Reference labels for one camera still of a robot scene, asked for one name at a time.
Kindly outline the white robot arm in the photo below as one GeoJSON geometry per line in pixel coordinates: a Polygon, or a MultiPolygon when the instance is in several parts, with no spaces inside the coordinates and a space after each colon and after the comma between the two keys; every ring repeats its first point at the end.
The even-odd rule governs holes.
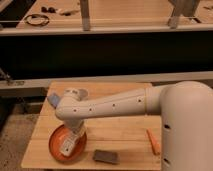
{"type": "Polygon", "coordinates": [[[162,117],[162,171],[213,171],[213,88],[204,83],[183,81],[92,100],[68,89],[56,108],[64,122],[143,114],[162,117]]]}

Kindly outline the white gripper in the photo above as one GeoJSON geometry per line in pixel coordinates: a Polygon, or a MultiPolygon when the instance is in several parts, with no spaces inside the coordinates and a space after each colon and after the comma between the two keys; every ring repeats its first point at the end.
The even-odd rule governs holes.
{"type": "Polygon", "coordinates": [[[65,123],[65,127],[68,129],[68,134],[65,136],[59,151],[68,157],[72,154],[78,141],[85,133],[85,126],[83,120],[68,121],[65,123]]]}

